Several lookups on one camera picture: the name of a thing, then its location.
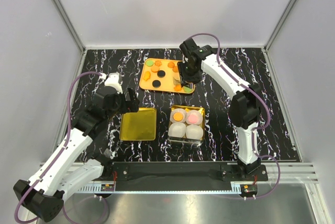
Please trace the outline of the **metal serving tongs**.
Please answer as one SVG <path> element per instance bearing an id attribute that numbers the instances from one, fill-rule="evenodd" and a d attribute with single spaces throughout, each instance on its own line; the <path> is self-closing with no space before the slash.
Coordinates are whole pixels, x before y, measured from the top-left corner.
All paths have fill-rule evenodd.
<path id="1" fill-rule="evenodd" d="M 187 83 L 187 82 L 182 83 L 179 77 L 178 78 L 173 77 L 173 83 L 174 83 L 174 85 L 180 85 L 181 87 L 187 87 L 187 88 L 190 88 L 190 89 L 194 89 L 194 84 L 193 83 Z"/>

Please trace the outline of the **pink round cookie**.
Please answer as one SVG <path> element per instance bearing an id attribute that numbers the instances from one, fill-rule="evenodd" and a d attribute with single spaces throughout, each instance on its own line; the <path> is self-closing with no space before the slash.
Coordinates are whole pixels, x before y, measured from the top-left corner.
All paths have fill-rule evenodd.
<path id="1" fill-rule="evenodd" d="M 197 124 L 198 116 L 196 114 L 190 114 L 188 117 L 188 121 L 190 124 Z"/>

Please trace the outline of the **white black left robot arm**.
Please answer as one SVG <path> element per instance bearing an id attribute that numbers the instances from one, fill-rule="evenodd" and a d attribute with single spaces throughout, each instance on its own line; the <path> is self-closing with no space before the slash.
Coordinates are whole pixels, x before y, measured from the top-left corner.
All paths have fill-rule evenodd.
<path id="1" fill-rule="evenodd" d="M 93 101 L 69 124 L 70 130 L 47 162 L 28 180 L 18 180 L 14 192 L 19 206 L 25 207 L 44 222 L 53 220 L 64 203 L 88 182 L 107 180 L 115 175 L 105 136 L 109 122 L 117 114 L 136 113 L 139 100 L 132 88 L 130 99 L 122 91 L 106 86 L 98 88 Z M 92 143 L 99 149 L 79 169 L 67 175 L 77 157 Z"/>

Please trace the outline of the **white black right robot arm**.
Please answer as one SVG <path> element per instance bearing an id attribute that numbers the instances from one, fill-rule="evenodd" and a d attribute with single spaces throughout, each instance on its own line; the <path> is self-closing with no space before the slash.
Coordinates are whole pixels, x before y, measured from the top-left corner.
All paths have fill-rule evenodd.
<path id="1" fill-rule="evenodd" d="M 226 64 L 220 62 L 219 49 L 209 45 L 200 47 L 192 38 L 180 44 L 183 60 L 177 64 L 181 86 L 197 84 L 202 74 L 209 75 L 230 98 L 228 116 L 238 132 L 238 175 L 250 180 L 261 165 L 256 148 L 257 127 L 259 126 L 261 106 L 259 85 L 251 85 L 240 78 Z"/>

